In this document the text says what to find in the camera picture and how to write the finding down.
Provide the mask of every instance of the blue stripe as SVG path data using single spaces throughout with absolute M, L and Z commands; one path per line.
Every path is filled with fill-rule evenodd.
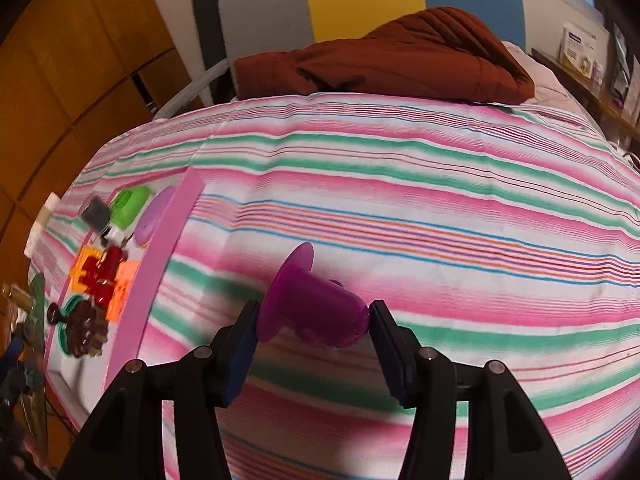
M 452 262 L 446 262 L 443 260 L 437 260 L 436 258 L 423 258 L 421 256 L 413 256 L 412 254 L 404 254 L 404 253 L 396 253 L 393 251 L 378 251 L 375 249 L 367 249 L 367 248 L 362 248 L 362 247 L 358 247 L 357 249 L 354 249 L 352 247 L 349 247 L 347 245 L 343 245 L 343 244 L 337 244 L 334 242 L 327 242 L 326 240 L 322 240 L 320 238 L 314 238 L 314 239 L 309 239 L 309 238 L 301 238 L 298 236 L 292 236 L 292 235 L 287 235 L 284 233 L 277 233 L 274 231 L 269 231 L 267 229 L 256 229 L 256 228 L 249 228 L 249 227 L 237 227 L 237 228 L 233 228 L 233 229 L 228 229 L 216 222 L 213 222 L 211 220 L 205 220 L 202 218 L 196 218 L 194 216 L 189 216 L 188 220 L 193 220 L 194 222 L 200 222 L 203 224 L 209 224 L 212 225 L 213 227 L 217 227 L 220 230 L 223 230 L 224 232 L 227 233 L 239 233 L 239 232 L 252 232 L 252 233 L 260 233 L 260 234 L 267 234 L 267 235 L 273 235 L 273 236 L 277 236 L 280 238 L 289 238 L 292 240 L 298 240 L 300 242 L 316 242 L 318 244 L 321 245 L 326 245 L 326 246 L 330 246 L 330 247 L 336 247 L 339 249 L 345 249 L 348 251 L 358 251 L 358 252 L 362 252 L 362 253 L 371 253 L 371 254 L 378 254 L 381 256 L 396 256 L 398 258 L 405 258 L 407 260 L 417 260 L 419 262 L 424 262 L 424 263 L 428 263 L 428 264 L 437 264 L 437 265 L 444 265 L 447 267 L 455 267 L 455 268 L 459 268 L 459 269 L 471 269 L 471 270 L 478 270 L 479 272 L 490 272 L 492 274 L 504 274 L 507 276 L 514 276 L 516 278 L 524 278 L 526 280 L 534 280 L 537 282 L 554 282 L 554 283 L 565 283 L 567 285 L 613 285 L 613 286 L 630 286 L 631 288 L 639 288 L 640 287 L 640 283 L 638 284 L 633 284 L 633 283 L 619 283 L 619 282 L 613 282 L 611 280 L 597 280 L 596 282 L 588 282 L 588 283 L 584 283 L 584 282 L 578 282 L 575 280 L 561 280 L 559 278 L 549 278 L 549 277 L 543 277 L 543 276 L 537 276 L 537 277 L 533 277 L 533 276 L 529 276 L 527 274 L 521 274 L 519 272 L 509 272 L 508 270 L 501 270 L 501 269 L 491 269 L 488 267 L 480 267 L 480 266 L 473 266 L 473 265 L 467 265 L 467 264 L 456 264 L 456 263 L 452 263 Z
M 356 216 L 356 217 L 360 217 L 360 218 L 369 218 L 369 219 L 373 219 L 373 220 L 385 220 L 385 221 L 393 221 L 393 222 L 400 222 L 400 223 L 404 223 L 407 225 L 419 225 L 419 226 L 423 226 L 423 227 L 431 227 L 431 228 L 437 228 L 437 229 L 443 229 L 443 230 L 449 230 L 455 233 L 462 233 L 462 234 L 468 234 L 468 235 L 475 235 L 475 236 L 480 236 L 483 238 L 487 238 L 489 240 L 500 240 L 503 242 L 514 242 L 517 244 L 521 244 L 525 247 L 530 247 L 530 248 L 534 248 L 534 249 L 543 249 L 543 250 L 547 250 L 547 251 L 553 251 L 556 253 L 562 253 L 562 254 L 572 254 L 574 256 L 584 256 L 587 258 L 613 258 L 615 260 L 620 261 L 621 263 L 624 264 L 629 264 L 629 265 L 638 265 L 639 262 L 632 262 L 629 260 L 625 260 L 624 258 L 620 258 L 619 256 L 617 256 L 616 254 L 588 254 L 588 253 L 580 253 L 578 251 L 570 251 L 570 250 L 566 250 L 566 249 L 561 249 L 561 248 L 557 248 L 557 247 L 549 247 L 549 246 L 544 246 L 544 245 L 539 245 L 539 244 L 532 244 L 530 242 L 525 242 L 523 240 L 518 240 L 517 238 L 508 238 L 508 237 L 503 237 L 503 236 L 498 236 L 498 235 L 492 235 L 492 234 L 486 234 L 486 233 L 481 233 L 479 231 L 471 231 L 470 229 L 462 229 L 462 228 L 458 228 L 458 227 L 453 227 L 453 226 L 449 226 L 449 225 L 444 225 L 444 224 L 433 224 L 430 222 L 421 222 L 421 221 L 407 221 L 403 218 L 394 218 L 394 217 L 389 217 L 389 216 L 379 216 L 379 215 L 372 215 L 372 214 L 367 214 L 367 213 L 358 213 L 358 212 L 354 212 L 354 211 L 347 211 L 347 210 L 341 210 L 341 209 L 330 209 L 330 208 L 325 208 L 325 207 L 319 207 L 319 206 L 313 206 L 313 205 L 306 205 L 306 204 L 296 204 L 293 202 L 284 202 L 283 200 L 252 200 L 250 202 L 238 202 L 237 200 L 230 198 L 228 196 L 224 196 L 224 195 L 220 195 L 220 194 L 215 194 L 215 193 L 202 193 L 200 196 L 205 196 L 205 197 L 211 197 L 211 198 L 221 198 L 222 200 L 226 200 L 228 202 L 231 202 L 232 204 L 235 205 L 255 205 L 255 204 L 269 204 L 269 203 L 273 203 L 273 204 L 278 204 L 278 205 L 285 205 L 285 206 L 290 206 L 290 207 L 297 207 L 297 208 L 307 208 L 307 209 L 311 209 L 314 211 L 320 211 L 320 212 L 326 212 L 326 213 L 338 213 L 338 214 L 345 214 L 348 216 Z
M 620 446 L 626 444 L 628 446 L 629 444 L 629 440 L 631 440 L 633 438 L 633 435 L 627 437 L 625 440 L 623 440 L 622 442 L 620 442 L 619 444 L 617 444 L 613 449 L 610 449 L 609 451 L 607 451 L 603 456 L 599 457 L 599 459 L 594 460 L 593 462 L 590 462 L 589 465 L 587 467 L 585 467 L 584 469 L 582 469 L 580 472 L 577 472 L 575 474 L 576 477 L 580 476 L 582 473 L 584 473 L 585 471 L 588 471 L 589 469 L 591 469 L 593 466 L 595 466 L 597 463 L 601 462 L 602 460 L 604 460 L 607 456 L 609 456 L 611 453 L 613 453 L 615 450 L 617 450 Z
M 607 431 L 599 434 L 598 436 L 595 436 L 594 438 L 592 438 L 591 440 L 585 442 L 584 444 L 580 444 L 580 446 L 578 447 L 574 447 L 573 449 L 567 451 L 566 453 L 563 453 L 562 456 L 566 456 L 569 455 L 575 451 L 578 451 L 579 449 L 582 449 L 583 447 L 588 446 L 589 444 L 591 444 L 592 442 L 595 442 L 596 440 L 602 438 L 603 436 L 608 435 L 609 433 L 611 433 L 612 431 L 614 431 L 616 428 L 622 426 L 626 421 L 628 421 L 630 418 L 632 418 L 636 413 L 640 412 L 640 408 L 636 408 L 635 410 L 633 410 L 631 412 L 631 414 L 627 415 L 625 418 L 623 418 L 622 420 L 620 420 L 619 423 L 617 423 L 615 426 L 612 426 L 611 428 L 609 428 Z

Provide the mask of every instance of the brown toy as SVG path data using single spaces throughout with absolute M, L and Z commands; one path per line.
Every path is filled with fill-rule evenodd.
M 84 355 L 102 355 L 102 345 L 107 342 L 108 322 L 104 310 L 95 308 L 91 301 L 83 300 L 68 316 L 63 316 L 57 304 L 51 303 L 47 309 L 50 324 L 64 323 L 68 353 L 76 358 Z

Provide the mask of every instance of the orange toy block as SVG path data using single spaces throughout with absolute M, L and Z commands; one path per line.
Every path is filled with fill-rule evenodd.
M 86 285 L 80 282 L 80 278 L 84 276 L 84 270 L 82 270 L 82 266 L 84 266 L 87 258 L 91 256 L 100 261 L 100 259 L 102 258 L 102 251 L 95 247 L 83 245 L 80 248 L 80 252 L 78 253 L 78 257 L 76 258 L 74 266 L 69 271 L 69 287 L 71 288 L 72 292 L 83 293 L 86 291 Z
M 109 307 L 107 308 L 107 321 L 115 322 L 120 319 L 120 314 L 127 301 L 129 287 L 136 275 L 139 263 L 140 262 L 126 260 L 118 266 L 116 286 L 113 290 L 113 297 L 109 302 Z

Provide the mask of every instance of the gray panel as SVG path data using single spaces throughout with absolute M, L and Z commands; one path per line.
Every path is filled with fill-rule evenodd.
M 307 0 L 219 0 L 219 4 L 230 62 L 314 42 Z

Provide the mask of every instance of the purple lid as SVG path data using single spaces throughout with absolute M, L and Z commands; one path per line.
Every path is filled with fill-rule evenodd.
M 156 230 L 158 221 L 164 213 L 164 210 L 169 205 L 169 200 L 174 195 L 175 186 L 165 187 L 160 193 L 153 197 L 149 205 L 142 212 L 136 228 L 133 231 L 133 238 L 135 242 L 140 246 L 148 244 L 151 240 L 151 235 Z
M 271 340 L 283 326 L 300 339 L 335 348 L 359 341 L 369 328 L 369 308 L 339 282 L 313 275 L 314 247 L 298 246 L 287 257 L 262 300 L 256 333 Z

